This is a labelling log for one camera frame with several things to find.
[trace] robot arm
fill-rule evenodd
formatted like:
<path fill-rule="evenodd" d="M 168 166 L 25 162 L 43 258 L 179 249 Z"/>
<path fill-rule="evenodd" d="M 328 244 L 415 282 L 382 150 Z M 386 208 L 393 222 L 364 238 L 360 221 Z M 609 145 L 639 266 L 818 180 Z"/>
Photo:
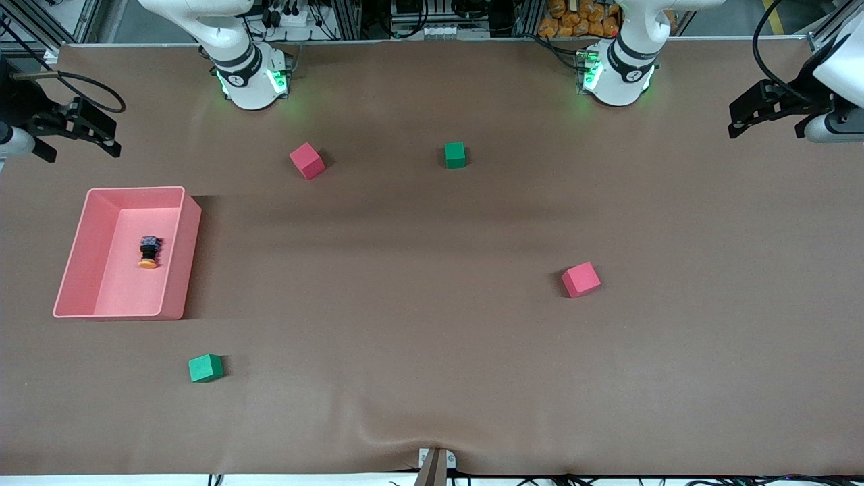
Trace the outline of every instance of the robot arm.
<path fill-rule="evenodd" d="M 624 23 L 614 39 L 603 39 L 588 50 L 598 61 L 583 89 L 611 106 L 630 105 L 648 88 L 654 61 L 669 39 L 669 17 L 664 10 L 702 10 L 725 0 L 619 0 Z"/>
<path fill-rule="evenodd" d="M 290 70 L 285 53 L 266 42 L 253 42 L 237 15 L 253 0 L 139 0 L 141 5 L 176 23 L 200 42 L 216 65 L 222 91 L 235 105 L 259 110 L 288 95 Z"/>
<path fill-rule="evenodd" d="M 45 75 L 21 74 L 0 53 L 0 160 L 33 153 L 54 162 L 57 150 L 39 138 L 48 135 L 82 139 L 119 157 L 117 123 L 82 97 L 64 106 L 53 102 L 30 79 Z"/>
<path fill-rule="evenodd" d="M 761 80 L 729 105 L 729 137 L 753 125 L 805 115 L 798 138 L 834 143 L 864 140 L 864 12 L 852 15 L 788 84 Z"/>

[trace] black cable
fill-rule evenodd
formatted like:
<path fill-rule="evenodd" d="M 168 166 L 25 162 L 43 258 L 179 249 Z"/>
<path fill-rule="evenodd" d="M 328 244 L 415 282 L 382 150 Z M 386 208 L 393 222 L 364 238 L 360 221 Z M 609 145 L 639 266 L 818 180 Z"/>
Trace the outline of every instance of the black cable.
<path fill-rule="evenodd" d="M 11 25 L 12 25 L 12 18 L 11 17 L 7 17 L 6 14 L 0 15 L 0 27 L 3 28 L 3 30 L 0 31 L 0 36 L 6 35 L 6 31 L 9 30 L 9 27 Z"/>
<path fill-rule="evenodd" d="M 312 14 L 312 18 L 315 20 L 315 25 L 317 25 L 318 28 L 321 29 L 321 32 L 323 32 L 328 39 L 330 39 L 331 41 L 338 41 L 339 37 L 332 30 L 330 30 L 330 27 L 327 25 L 327 18 L 324 17 L 323 13 L 321 13 L 321 5 L 318 3 L 318 0 L 309 0 L 308 5 L 309 13 Z"/>
<path fill-rule="evenodd" d="M 578 486 L 590 486 L 590 485 L 591 485 L 591 482 L 589 482 L 589 481 L 585 481 L 585 480 L 583 480 L 582 478 L 580 478 L 580 477 L 578 477 L 578 476 L 575 476 L 575 475 L 572 475 L 572 474 L 567 474 L 564 478 L 565 478 L 565 479 L 568 481 L 568 483 L 570 483 L 570 484 L 576 484 L 576 485 L 578 485 Z"/>
<path fill-rule="evenodd" d="M 517 35 L 517 37 L 528 37 L 529 39 L 533 39 L 534 42 L 540 44 L 544 48 L 547 48 L 549 51 L 551 51 L 552 54 L 554 54 L 555 57 L 558 59 L 558 61 L 561 62 L 564 66 L 566 66 L 570 69 L 573 69 L 575 71 L 580 70 L 580 68 L 578 66 L 576 66 L 576 64 L 571 64 L 569 61 L 567 61 L 566 59 L 564 59 L 562 57 L 562 54 L 576 55 L 576 51 L 568 50 L 568 49 L 562 49 L 562 48 L 556 48 L 555 46 L 552 45 L 552 42 L 545 41 L 545 40 L 541 39 L 540 37 L 537 37 L 536 35 L 533 35 L 533 34 L 519 34 L 519 35 Z"/>
<path fill-rule="evenodd" d="M 693 19 L 696 18 L 696 14 L 698 14 L 698 13 L 699 13 L 699 10 L 693 10 L 692 12 L 690 12 L 690 17 L 687 18 L 687 23 L 685 23 L 683 26 L 682 25 L 678 26 L 678 31 L 676 32 L 677 37 L 682 37 L 684 35 L 684 31 L 687 30 L 687 28 L 693 22 Z"/>
<path fill-rule="evenodd" d="M 34 52 L 33 49 L 31 49 L 30 46 L 27 45 L 26 42 L 21 40 L 21 37 L 19 37 L 18 34 L 15 33 L 15 30 L 8 29 L 7 32 L 9 33 L 9 35 L 11 35 L 13 38 L 15 38 L 16 42 L 18 42 L 18 44 L 21 47 L 23 47 L 25 50 L 27 50 L 27 52 L 31 56 L 33 56 L 33 58 L 36 59 L 39 62 L 39 64 L 42 65 L 42 67 L 44 67 L 48 71 L 54 71 L 54 69 L 51 68 L 45 62 L 45 60 L 43 60 L 36 52 Z M 83 94 L 77 87 L 75 87 L 72 83 L 65 80 L 64 78 L 69 78 L 71 80 L 84 81 L 87 84 L 91 84 L 91 85 L 94 85 L 96 87 L 99 87 L 99 88 L 105 90 L 106 92 L 108 92 L 111 96 L 113 96 L 118 101 L 118 103 L 120 104 L 120 107 L 119 108 L 111 108 L 110 106 L 105 106 L 105 105 L 99 103 L 95 99 L 90 98 L 86 94 Z M 63 85 L 65 85 L 67 88 L 69 88 L 69 90 L 72 91 L 72 93 L 75 93 L 78 96 L 80 96 L 81 98 L 86 99 L 93 106 L 96 106 L 97 108 L 100 108 L 100 109 L 105 110 L 106 112 L 110 112 L 110 113 L 122 113 L 122 112 L 126 111 L 126 102 L 123 100 L 123 97 L 120 96 L 120 93 L 114 91 L 113 89 L 109 88 L 107 85 L 105 85 L 103 83 L 100 83 L 99 81 L 88 78 L 86 76 L 82 76 L 80 74 L 67 73 L 65 71 L 57 71 L 57 79 L 61 83 L 63 83 Z"/>
<path fill-rule="evenodd" d="M 411 37 L 412 35 L 416 35 L 421 30 L 423 30 L 423 27 L 426 26 L 426 22 L 429 20 L 429 5 L 426 3 L 426 0 L 418 0 L 418 1 L 420 2 L 420 9 L 417 11 L 417 25 L 414 26 L 414 28 L 408 34 L 405 34 L 405 35 L 395 33 L 390 29 L 390 27 L 385 25 L 384 21 L 387 18 L 391 17 L 391 15 L 387 12 L 387 9 L 386 9 L 387 7 L 390 6 L 390 2 L 389 2 L 389 0 L 381 2 L 380 4 L 383 4 L 385 6 L 385 8 L 384 8 L 383 15 L 378 18 L 378 25 L 381 26 L 381 29 L 384 31 L 384 33 L 393 39 L 407 39 L 408 37 Z"/>
<path fill-rule="evenodd" d="M 827 484 L 828 486 L 843 486 L 837 481 L 834 481 L 833 479 L 828 479 L 827 477 L 807 476 L 805 474 L 787 474 L 785 476 L 768 478 L 764 481 L 753 481 L 753 483 L 759 486 L 763 486 L 765 484 L 774 483 L 776 481 L 809 481 L 811 483 Z"/>
<path fill-rule="evenodd" d="M 259 39 L 264 39 L 264 34 L 262 34 L 258 29 L 255 29 L 255 33 L 252 33 L 252 27 L 249 26 L 249 20 L 246 16 L 243 16 L 243 23 L 246 24 L 246 33 L 249 34 L 249 37 L 255 39 L 256 35 Z"/>
<path fill-rule="evenodd" d="M 224 474 L 208 474 L 207 486 L 222 486 L 222 480 L 225 479 Z"/>
<path fill-rule="evenodd" d="M 795 88 L 789 86 L 777 77 L 771 69 L 768 69 L 768 66 L 766 66 L 764 61 L 762 61 L 762 54 L 759 53 L 759 34 L 762 32 L 762 28 L 765 27 L 766 22 L 768 22 L 768 17 L 777 8 L 777 6 L 780 5 L 780 2 L 783 2 L 783 0 L 774 0 L 771 2 L 771 5 L 765 10 L 765 14 L 761 19 L 759 19 L 759 24 L 756 25 L 756 32 L 753 33 L 753 58 L 756 60 L 756 64 L 759 65 L 759 69 L 765 73 L 765 76 L 768 76 L 768 79 L 774 81 L 777 86 L 782 87 L 786 92 L 802 100 L 807 105 L 816 106 L 817 103 L 815 101 L 796 91 Z"/>

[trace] foam block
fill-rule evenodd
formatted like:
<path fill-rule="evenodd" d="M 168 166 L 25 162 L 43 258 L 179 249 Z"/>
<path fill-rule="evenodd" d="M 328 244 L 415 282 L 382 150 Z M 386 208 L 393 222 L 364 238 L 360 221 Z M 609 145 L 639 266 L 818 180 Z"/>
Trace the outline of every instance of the foam block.
<path fill-rule="evenodd" d="M 203 355 L 189 360 L 189 379 L 193 383 L 207 383 L 223 376 L 222 358 L 217 355 Z"/>
<path fill-rule="evenodd" d="M 444 163 L 448 169 L 465 167 L 465 145 L 462 142 L 444 144 Z"/>
<path fill-rule="evenodd" d="M 589 261 L 567 270 L 562 279 L 570 298 L 581 297 L 600 286 L 600 278 Z"/>
<path fill-rule="evenodd" d="M 291 152 L 291 162 L 303 174 L 303 178 L 309 180 L 324 171 L 324 161 L 318 152 L 308 142 L 301 145 L 299 149 Z"/>

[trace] metal frame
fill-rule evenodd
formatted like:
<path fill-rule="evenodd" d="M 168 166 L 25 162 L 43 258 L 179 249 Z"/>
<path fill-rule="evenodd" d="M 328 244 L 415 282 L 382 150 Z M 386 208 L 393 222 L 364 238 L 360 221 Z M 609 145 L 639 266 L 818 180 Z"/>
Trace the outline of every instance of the metal frame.
<path fill-rule="evenodd" d="M 333 12 L 342 41 L 360 38 L 360 7 L 353 0 L 333 0 Z"/>
<path fill-rule="evenodd" d="M 513 35 L 536 34 L 545 13 L 545 0 L 524 0 L 519 17 L 513 24 Z"/>
<path fill-rule="evenodd" d="M 22 28 L 15 20 L 10 21 L 9 30 L 15 30 L 15 33 L 18 34 L 19 37 L 29 37 L 29 35 L 22 35 Z M 33 49 L 33 52 L 38 55 L 45 54 L 45 46 L 36 40 L 24 40 L 27 44 L 27 47 Z M 10 59 L 20 59 L 20 58 L 30 58 L 32 57 L 27 49 L 21 47 L 18 42 L 7 40 L 0 41 L 0 49 L 3 51 L 3 56 L 8 57 Z"/>
<path fill-rule="evenodd" d="M 847 19 L 863 10 L 864 0 L 846 0 L 843 5 L 840 5 L 828 14 L 822 23 L 807 34 L 810 50 L 816 51 L 828 42 L 831 42 Z"/>
<path fill-rule="evenodd" d="M 0 2 L 0 11 L 11 18 L 18 27 L 26 30 L 29 36 L 34 39 L 32 42 L 28 42 L 34 51 L 47 50 L 57 54 L 63 44 L 87 41 L 87 36 L 90 35 L 93 27 L 92 20 L 96 16 L 100 4 L 101 0 L 84 1 L 84 7 L 72 33 L 67 31 L 35 0 L 3 0 Z M 18 54 L 19 51 L 21 53 L 26 52 L 13 42 L 3 42 L 3 51 L 13 55 Z"/>
<path fill-rule="evenodd" d="M 72 35 L 33 0 L 3 0 L 0 10 L 55 54 L 60 52 L 61 45 L 75 42 Z"/>

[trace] cable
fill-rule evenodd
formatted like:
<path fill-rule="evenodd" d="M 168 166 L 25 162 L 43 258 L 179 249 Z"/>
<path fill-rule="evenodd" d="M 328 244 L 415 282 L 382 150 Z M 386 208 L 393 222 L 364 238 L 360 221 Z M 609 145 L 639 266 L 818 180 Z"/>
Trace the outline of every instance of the cable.
<path fill-rule="evenodd" d="M 259 31 L 258 29 L 255 29 L 254 34 L 252 33 L 252 27 L 249 26 L 249 20 L 246 18 L 246 16 L 243 16 L 243 23 L 246 24 L 246 33 L 249 34 L 249 37 L 255 39 L 257 36 L 261 40 L 264 39 L 264 34 L 262 34 L 261 31 Z"/>
<path fill-rule="evenodd" d="M 300 48 L 297 49 L 297 55 L 294 56 L 294 60 L 291 62 L 291 70 L 290 73 L 294 73 L 297 68 L 300 66 L 300 54 L 303 54 L 303 46 L 306 45 L 306 42 L 300 42 Z"/>
<path fill-rule="evenodd" d="M 26 42 L 24 42 L 24 41 L 21 40 L 21 37 L 19 37 L 18 34 L 15 33 L 15 30 L 8 29 L 7 32 L 9 33 L 9 35 L 11 35 L 12 37 L 14 37 L 15 40 L 16 40 L 16 42 L 18 42 L 18 44 L 21 45 L 21 47 L 23 47 L 23 48 L 24 48 L 24 49 L 25 49 L 25 50 L 26 50 L 26 51 L 27 51 L 31 56 L 33 56 L 33 58 L 36 59 L 36 60 L 39 62 L 39 64 L 42 65 L 42 67 L 44 67 L 44 68 L 47 69 L 48 71 L 54 71 L 54 69 L 51 68 L 51 67 L 50 67 L 50 66 L 45 62 L 45 60 L 43 60 L 43 59 L 42 59 L 38 54 L 36 54 L 36 52 L 34 52 L 33 49 L 31 49 L 30 46 L 27 45 Z M 65 78 L 69 78 L 70 80 L 80 80 L 80 81 L 84 81 L 84 82 L 87 83 L 87 84 L 91 84 L 91 85 L 94 85 L 94 86 L 96 86 L 96 87 L 98 87 L 98 88 L 101 88 L 101 89 L 105 90 L 106 92 L 108 92 L 108 94 L 110 94 L 111 96 L 113 96 L 114 99 L 116 99 L 116 100 L 118 101 L 118 103 L 120 104 L 120 107 L 119 107 L 119 108 L 112 108 L 112 107 L 110 107 L 110 106 L 105 106 L 105 105 L 99 103 L 99 102 L 96 101 L 95 99 L 90 98 L 90 97 L 87 96 L 86 94 L 83 94 L 83 93 L 82 93 L 82 92 L 81 92 L 77 87 L 75 87 L 72 83 L 70 83 L 69 81 L 67 81 Z M 96 106 L 97 108 L 100 108 L 100 109 L 105 110 L 106 112 L 110 112 L 110 113 L 122 113 L 122 112 L 125 112 L 125 111 L 126 111 L 126 102 L 123 100 L 123 97 L 120 96 L 120 93 L 114 91 L 113 89 L 111 89 L 110 87 L 108 87 L 107 85 L 105 85 L 105 84 L 103 84 L 103 83 L 100 83 L 99 81 L 96 81 L 96 80 L 94 80 L 94 79 L 88 78 L 88 77 L 86 77 L 86 76 L 82 76 L 82 75 L 80 75 L 80 74 L 67 73 L 67 72 L 65 72 L 65 71 L 57 71 L 57 79 L 58 79 L 61 83 L 63 83 L 63 85 L 65 85 L 67 88 L 69 88 L 69 90 L 70 90 L 72 93 L 75 93 L 75 94 L 77 94 L 78 96 L 80 96 L 81 98 L 86 99 L 86 100 L 89 101 L 93 106 Z"/>
<path fill-rule="evenodd" d="M 764 61 L 762 61 L 762 54 L 759 53 L 759 34 L 762 32 L 762 28 L 765 27 L 766 22 L 768 22 L 768 17 L 777 8 L 777 6 L 780 5 L 780 2 L 783 2 L 783 0 L 774 0 L 771 2 L 771 5 L 765 10 L 765 14 L 759 20 L 759 24 L 756 25 L 756 32 L 753 33 L 753 58 L 756 60 L 756 64 L 759 65 L 759 69 L 765 73 L 765 76 L 768 76 L 768 79 L 774 81 L 778 86 L 786 90 L 786 92 L 802 100 L 807 105 L 817 106 L 817 102 L 796 91 L 795 88 L 789 86 L 777 77 L 771 69 L 768 69 L 768 66 L 766 66 Z"/>
<path fill-rule="evenodd" d="M 390 2 L 387 0 L 381 2 L 380 4 L 383 4 L 385 8 L 383 12 L 384 15 L 378 18 L 378 25 L 381 26 L 381 29 L 384 31 L 384 33 L 393 39 L 406 39 L 408 37 L 411 37 L 412 35 L 416 35 L 421 30 L 423 30 L 423 27 L 426 26 L 426 22 L 429 20 L 429 5 L 426 3 L 426 0 L 418 1 L 420 2 L 420 9 L 417 11 L 417 25 L 408 34 L 405 35 L 395 33 L 387 25 L 385 25 L 384 19 L 386 19 L 387 17 L 392 18 L 392 16 L 389 15 L 386 10 L 386 7 L 390 5 Z"/>
<path fill-rule="evenodd" d="M 207 475 L 207 486 L 222 486 L 222 480 L 224 480 L 224 479 L 225 479 L 224 474 L 208 474 Z"/>
<path fill-rule="evenodd" d="M 0 31 L 0 36 L 6 35 L 6 31 L 9 30 L 11 25 L 12 25 L 12 18 L 11 17 L 7 17 L 6 14 L 0 15 L 0 27 L 3 28 L 3 30 Z"/>
<path fill-rule="evenodd" d="M 763 476 L 759 479 L 752 479 L 751 477 L 745 476 L 736 476 L 732 478 L 714 477 L 710 479 L 712 479 L 713 481 L 696 479 L 695 481 L 690 481 L 689 483 L 687 483 L 687 486 L 764 486 L 766 484 L 775 483 L 777 481 L 807 481 L 810 483 L 822 484 L 823 486 L 844 486 L 842 483 L 839 483 L 827 477 L 807 476 L 804 474 L 787 474 L 784 476 L 775 477 Z"/>
<path fill-rule="evenodd" d="M 693 19 L 696 18 L 696 14 L 698 14 L 698 13 L 699 13 L 699 10 L 693 10 L 692 12 L 690 12 L 690 16 L 687 17 L 687 19 L 686 19 L 687 22 L 684 25 L 678 25 L 678 31 L 675 33 L 676 37 L 683 37 L 684 36 L 684 31 L 687 30 L 687 28 L 693 22 Z"/>
<path fill-rule="evenodd" d="M 339 37 L 332 30 L 330 30 L 330 27 L 327 25 L 327 18 L 324 17 L 323 13 L 321 13 L 321 5 L 318 3 L 318 0 L 309 0 L 308 5 L 309 13 L 312 14 L 312 18 L 315 20 L 315 25 L 317 25 L 318 28 L 321 29 L 321 32 L 323 32 L 328 39 L 330 39 L 331 41 L 338 41 Z"/>
<path fill-rule="evenodd" d="M 534 42 L 540 44 L 544 48 L 547 48 L 549 51 L 551 51 L 552 54 L 554 54 L 555 57 L 558 59 L 558 61 L 560 61 L 564 66 L 566 66 L 570 69 L 573 69 L 575 71 L 580 70 L 580 68 L 578 66 L 576 66 L 576 64 L 571 64 L 569 61 L 567 61 L 566 59 L 564 59 L 561 56 L 561 54 L 576 55 L 576 51 L 569 50 L 569 49 L 563 49 L 563 48 L 557 48 L 557 47 L 552 45 L 552 42 L 545 41 L 545 40 L 541 39 L 540 37 L 537 37 L 536 35 L 533 35 L 533 34 L 519 34 L 519 35 L 517 35 L 517 37 L 528 37 L 529 39 L 533 39 Z"/>

